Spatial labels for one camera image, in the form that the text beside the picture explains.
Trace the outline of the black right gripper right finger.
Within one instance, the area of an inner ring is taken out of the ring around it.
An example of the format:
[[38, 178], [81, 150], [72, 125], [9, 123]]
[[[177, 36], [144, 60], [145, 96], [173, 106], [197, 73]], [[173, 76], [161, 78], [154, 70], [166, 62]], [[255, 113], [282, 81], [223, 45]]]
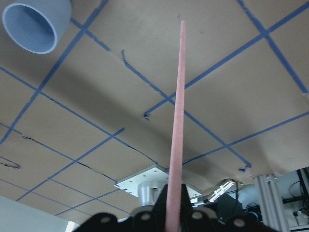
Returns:
[[196, 207], [194, 208], [191, 205], [189, 194], [187, 191], [187, 187], [185, 184], [182, 184], [182, 192], [181, 192], [181, 208], [180, 208], [180, 217], [181, 218], [216, 218], [217, 215], [214, 210], [206, 207]]

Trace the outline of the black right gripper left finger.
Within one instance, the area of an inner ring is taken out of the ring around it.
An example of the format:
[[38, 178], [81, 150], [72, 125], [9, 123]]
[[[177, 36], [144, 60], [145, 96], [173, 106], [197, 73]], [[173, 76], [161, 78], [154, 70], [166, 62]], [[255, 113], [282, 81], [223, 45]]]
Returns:
[[165, 222], [166, 198], [167, 184], [164, 185], [154, 206], [139, 206], [130, 213], [130, 217], [140, 218], [143, 221], [154, 219], [158, 222]]

